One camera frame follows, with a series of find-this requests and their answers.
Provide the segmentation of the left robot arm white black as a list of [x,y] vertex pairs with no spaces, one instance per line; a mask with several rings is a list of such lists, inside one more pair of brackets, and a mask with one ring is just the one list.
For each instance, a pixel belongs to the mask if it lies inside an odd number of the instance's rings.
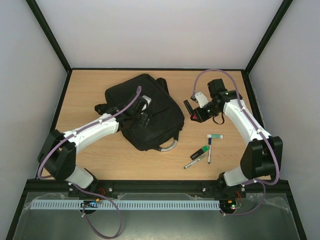
[[95,110],[101,116],[96,120],[65,132],[52,130],[38,157],[37,177],[41,180],[54,178],[82,189],[88,188],[95,177],[88,170],[76,165],[77,154],[99,139],[145,120],[144,111],[151,102],[152,99],[146,95],[136,95],[131,102],[122,106],[123,109],[99,104]]

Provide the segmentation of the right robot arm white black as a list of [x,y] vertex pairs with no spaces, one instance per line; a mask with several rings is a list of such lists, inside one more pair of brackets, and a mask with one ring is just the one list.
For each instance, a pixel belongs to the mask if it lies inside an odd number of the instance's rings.
[[218,191],[229,196],[239,185],[257,182],[275,185],[280,179],[281,138],[272,136],[258,123],[237,88],[227,90],[221,78],[210,81],[207,86],[211,100],[202,92],[193,91],[191,100],[199,106],[189,109],[190,119],[203,123],[218,115],[227,116],[246,144],[239,166],[219,175]]

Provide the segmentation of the pink highlighter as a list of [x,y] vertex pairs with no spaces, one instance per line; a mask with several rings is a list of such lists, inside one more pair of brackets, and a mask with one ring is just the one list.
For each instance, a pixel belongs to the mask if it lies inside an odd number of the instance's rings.
[[186,107],[189,115],[190,115],[190,120],[196,122],[198,120],[194,110],[192,109],[192,106],[190,105],[188,100],[183,101],[184,106]]

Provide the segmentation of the black student bag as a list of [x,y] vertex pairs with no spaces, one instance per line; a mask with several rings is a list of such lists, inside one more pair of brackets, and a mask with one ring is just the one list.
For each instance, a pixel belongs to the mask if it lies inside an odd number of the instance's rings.
[[165,79],[154,79],[147,73],[108,88],[106,102],[94,110],[114,115],[119,131],[139,151],[169,152],[177,146],[185,117],[170,96]]

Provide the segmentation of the green glue stick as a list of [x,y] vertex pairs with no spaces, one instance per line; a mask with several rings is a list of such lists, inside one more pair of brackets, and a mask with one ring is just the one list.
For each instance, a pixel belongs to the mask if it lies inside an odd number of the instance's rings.
[[207,134],[207,138],[210,138],[210,139],[223,139],[224,136],[222,134]]

